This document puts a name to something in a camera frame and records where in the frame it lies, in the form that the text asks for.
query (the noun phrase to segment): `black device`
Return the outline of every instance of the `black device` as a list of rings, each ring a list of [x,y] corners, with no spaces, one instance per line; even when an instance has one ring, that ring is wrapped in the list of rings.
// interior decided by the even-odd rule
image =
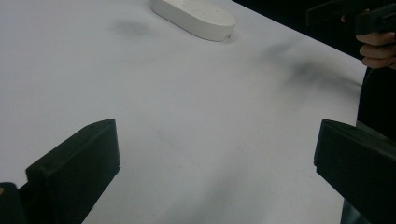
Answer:
[[[317,173],[372,224],[396,223],[396,143],[363,124],[323,120]]]
[[[346,17],[347,31],[355,35],[396,30],[396,3],[387,0],[333,0],[306,11],[306,25]]]
[[[30,165],[20,189],[0,183],[0,223],[81,224],[119,169],[115,120],[88,125]]]

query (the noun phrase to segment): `white surface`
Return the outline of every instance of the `white surface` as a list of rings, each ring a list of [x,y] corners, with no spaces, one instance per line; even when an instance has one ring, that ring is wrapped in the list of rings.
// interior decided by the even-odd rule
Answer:
[[[207,40],[230,38],[236,25],[233,15],[204,0],[154,0],[151,8],[180,28]]]
[[[115,118],[121,170],[84,224],[338,224],[322,119],[354,124],[360,62],[229,0],[210,42],[145,0],[0,3],[0,180]]]

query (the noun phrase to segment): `white table surface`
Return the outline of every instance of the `white table surface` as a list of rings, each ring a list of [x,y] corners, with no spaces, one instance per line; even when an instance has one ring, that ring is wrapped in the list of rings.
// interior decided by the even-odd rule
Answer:
[[[121,170],[85,224],[337,224],[313,164],[322,119],[354,124],[364,66],[231,0],[211,42],[149,0],[0,2],[0,180],[116,119]]]

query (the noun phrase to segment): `finger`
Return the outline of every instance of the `finger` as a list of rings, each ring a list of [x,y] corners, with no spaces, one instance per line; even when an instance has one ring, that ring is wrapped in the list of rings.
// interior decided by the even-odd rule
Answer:
[[[387,59],[396,55],[396,45],[377,47],[366,44],[361,47],[360,54],[364,57]]]
[[[393,65],[396,63],[396,58],[387,58],[387,59],[374,59],[374,58],[369,58],[365,57],[362,60],[362,63],[371,68],[383,68],[383,67],[388,67],[390,65]]]
[[[395,33],[388,32],[388,33],[379,33],[374,32],[368,35],[357,35],[356,38],[365,44],[373,45],[373,46],[381,46],[392,44],[395,42]]]

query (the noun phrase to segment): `human hand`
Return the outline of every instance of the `human hand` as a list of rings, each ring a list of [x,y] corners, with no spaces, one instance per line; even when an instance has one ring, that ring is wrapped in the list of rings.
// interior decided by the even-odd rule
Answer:
[[[374,32],[368,35],[357,35],[356,38],[364,45],[360,54],[362,63],[371,68],[389,67],[396,70],[396,37],[395,33]]]

